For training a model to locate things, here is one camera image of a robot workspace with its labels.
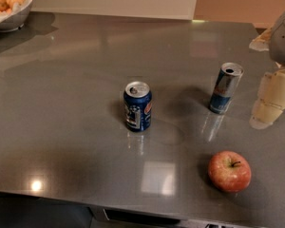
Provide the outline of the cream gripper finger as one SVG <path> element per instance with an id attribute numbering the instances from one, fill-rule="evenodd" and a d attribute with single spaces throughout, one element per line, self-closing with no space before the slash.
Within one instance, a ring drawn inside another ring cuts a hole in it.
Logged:
<path id="1" fill-rule="evenodd" d="M 271 41 L 272 29 L 266 28 L 249 45 L 249 48 L 255 51 L 268 51 Z"/>
<path id="2" fill-rule="evenodd" d="M 285 68 L 262 77 L 257 100 L 252 109 L 250 125 L 254 129 L 271 126 L 285 110 Z"/>

